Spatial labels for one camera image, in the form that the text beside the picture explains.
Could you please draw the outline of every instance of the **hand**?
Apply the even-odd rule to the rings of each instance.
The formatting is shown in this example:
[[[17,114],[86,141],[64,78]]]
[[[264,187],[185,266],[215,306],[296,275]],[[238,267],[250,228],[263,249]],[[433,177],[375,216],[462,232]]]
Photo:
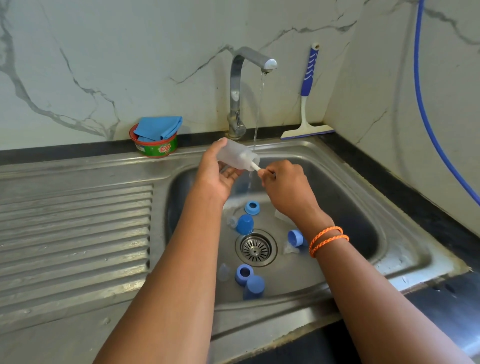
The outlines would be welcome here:
[[[279,160],[258,171],[273,206],[300,228],[306,220],[318,220],[333,226],[332,219],[318,206],[303,168],[288,160]]]
[[[227,145],[227,139],[221,138],[205,151],[192,188],[204,196],[218,198],[222,206],[230,196],[233,183],[243,172],[229,167],[220,173],[226,164],[217,162],[216,155],[225,145]]]

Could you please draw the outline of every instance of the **faucet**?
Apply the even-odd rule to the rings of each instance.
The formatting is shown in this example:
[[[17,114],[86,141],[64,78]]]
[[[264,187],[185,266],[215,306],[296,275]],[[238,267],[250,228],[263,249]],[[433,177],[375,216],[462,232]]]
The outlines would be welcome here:
[[[240,75],[245,59],[256,64],[264,73],[269,73],[276,69],[276,60],[250,47],[241,47],[233,53],[232,67],[230,69],[230,112],[227,115],[227,138],[232,140],[240,139],[247,131],[245,124],[240,119]]]

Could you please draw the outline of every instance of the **green label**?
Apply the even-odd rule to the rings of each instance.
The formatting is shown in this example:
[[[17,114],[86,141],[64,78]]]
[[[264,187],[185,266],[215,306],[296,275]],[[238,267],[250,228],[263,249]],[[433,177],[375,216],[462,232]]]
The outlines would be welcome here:
[[[172,153],[177,149],[177,137],[170,140],[168,143],[161,144],[159,146],[141,146],[136,144],[137,149],[140,150],[146,156],[151,157],[164,157]]]

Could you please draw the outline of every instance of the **left hand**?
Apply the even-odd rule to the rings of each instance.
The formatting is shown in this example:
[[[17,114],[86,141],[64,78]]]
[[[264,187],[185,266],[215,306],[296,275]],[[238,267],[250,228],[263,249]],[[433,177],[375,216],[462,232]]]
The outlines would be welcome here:
[[[216,155],[226,145],[227,139],[221,138],[205,151],[192,188],[198,189],[202,194],[218,197],[222,206],[230,196],[233,183],[243,172],[243,170],[229,167],[220,173],[220,170],[225,167],[225,163],[217,162]]]

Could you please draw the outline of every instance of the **white squeegee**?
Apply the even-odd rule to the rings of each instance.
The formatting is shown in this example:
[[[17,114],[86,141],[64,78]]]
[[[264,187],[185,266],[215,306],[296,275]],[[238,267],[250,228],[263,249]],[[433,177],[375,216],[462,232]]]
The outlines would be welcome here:
[[[307,71],[305,72],[305,77],[303,78],[303,83],[301,86],[300,128],[295,130],[287,130],[282,134],[280,139],[301,138],[309,135],[335,132],[335,130],[328,125],[310,125],[305,116],[305,104],[307,103],[307,97],[310,94],[310,90],[312,88],[313,72],[315,71],[315,63],[317,60],[318,49],[320,49],[320,44],[313,43],[312,47],[310,48],[310,57],[308,59]]]

